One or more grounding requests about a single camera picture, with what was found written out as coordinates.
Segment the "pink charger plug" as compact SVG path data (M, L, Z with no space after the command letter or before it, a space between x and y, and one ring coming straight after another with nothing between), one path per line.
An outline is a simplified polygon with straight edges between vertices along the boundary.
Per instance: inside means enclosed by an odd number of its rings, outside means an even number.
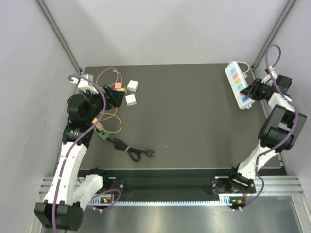
M121 82L116 82L114 85L114 89L118 90L122 88L122 83Z

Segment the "white power strip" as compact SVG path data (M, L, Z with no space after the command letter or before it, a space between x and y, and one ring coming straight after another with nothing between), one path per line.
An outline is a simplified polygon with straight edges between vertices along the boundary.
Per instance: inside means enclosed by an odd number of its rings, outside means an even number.
M251 108L255 101L241 93L242 90L248 87L248 84L245 80L245 74L241 71L238 62L231 61L225 68L225 74L238 107L242 110Z

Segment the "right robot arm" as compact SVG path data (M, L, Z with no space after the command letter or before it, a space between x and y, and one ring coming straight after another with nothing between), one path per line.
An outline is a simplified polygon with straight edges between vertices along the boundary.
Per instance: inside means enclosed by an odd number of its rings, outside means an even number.
M291 84L291 78L278 75L275 81L266 76L255 79L248 87L239 88L243 99L266 100L272 110L258 134L258 145L246 160L231 170L226 183L230 191L254 193L256 173L271 158L294 146L307 116L291 106L292 99L287 94Z

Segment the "orange small charger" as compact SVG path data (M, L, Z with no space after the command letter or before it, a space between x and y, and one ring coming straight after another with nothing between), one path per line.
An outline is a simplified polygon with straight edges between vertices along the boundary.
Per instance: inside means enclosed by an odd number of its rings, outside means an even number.
M104 130L102 124L100 123L100 121L97 118L94 118L92 123L96 127L96 129L98 129L99 131L103 131Z

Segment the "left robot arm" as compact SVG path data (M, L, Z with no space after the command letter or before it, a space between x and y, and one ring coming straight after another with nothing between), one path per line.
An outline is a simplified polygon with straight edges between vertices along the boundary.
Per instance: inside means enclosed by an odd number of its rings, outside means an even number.
M67 100L68 121L63 132L59 163L47 194L34 207L35 216L43 227L77 231L82 225L84 210L91 200L100 194L114 193L104 171L88 172L84 181L76 186L80 165L85 156L98 114L119 108L125 93L103 86L103 93L93 87L82 94L74 94Z

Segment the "white square charger plug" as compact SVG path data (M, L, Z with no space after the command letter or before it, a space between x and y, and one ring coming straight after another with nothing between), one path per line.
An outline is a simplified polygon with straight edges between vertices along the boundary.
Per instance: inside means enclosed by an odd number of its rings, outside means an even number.
M137 103L135 94L126 95L125 100L126 100L127 106L133 106L133 105L136 105Z

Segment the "green power strip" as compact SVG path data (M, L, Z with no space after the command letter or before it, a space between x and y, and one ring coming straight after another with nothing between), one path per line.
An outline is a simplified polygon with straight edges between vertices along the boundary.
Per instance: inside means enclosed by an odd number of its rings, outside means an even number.
M95 128L94 132L100 137L101 140L106 141L110 137L110 133L105 131L100 131L99 129Z

